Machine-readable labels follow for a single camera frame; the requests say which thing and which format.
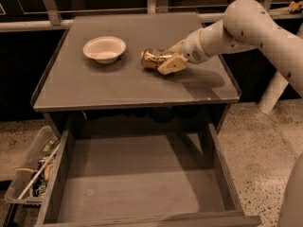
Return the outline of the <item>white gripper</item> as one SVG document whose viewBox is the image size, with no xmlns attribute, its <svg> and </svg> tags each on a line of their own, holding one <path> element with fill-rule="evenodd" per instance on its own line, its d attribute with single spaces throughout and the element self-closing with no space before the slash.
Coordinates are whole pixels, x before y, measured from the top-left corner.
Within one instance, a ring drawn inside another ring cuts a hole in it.
<svg viewBox="0 0 303 227">
<path fill-rule="evenodd" d="M 184 40 L 170 47 L 169 51 L 175 54 L 163 62 L 157 68 L 157 71 L 162 75 L 168 75 L 184 70 L 187 67 L 187 59 L 193 64 L 208 61 L 210 57 L 205 53 L 202 46 L 202 32 L 203 30 L 200 28 L 190 33 Z"/>
</svg>

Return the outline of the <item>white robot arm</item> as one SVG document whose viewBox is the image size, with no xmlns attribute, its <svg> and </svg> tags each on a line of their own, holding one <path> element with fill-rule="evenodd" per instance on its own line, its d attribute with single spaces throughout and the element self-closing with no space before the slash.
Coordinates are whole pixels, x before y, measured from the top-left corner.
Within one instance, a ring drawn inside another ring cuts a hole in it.
<svg viewBox="0 0 303 227">
<path fill-rule="evenodd" d="M 255 0 L 232 2 L 220 21 L 190 33 L 169 51 L 198 64 L 248 46 L 257 48 L 303 96 L 303 39 L 277 25 Z M 303 153 L 287 182 L 277 227 L 303 227 Z"/>
</svg>

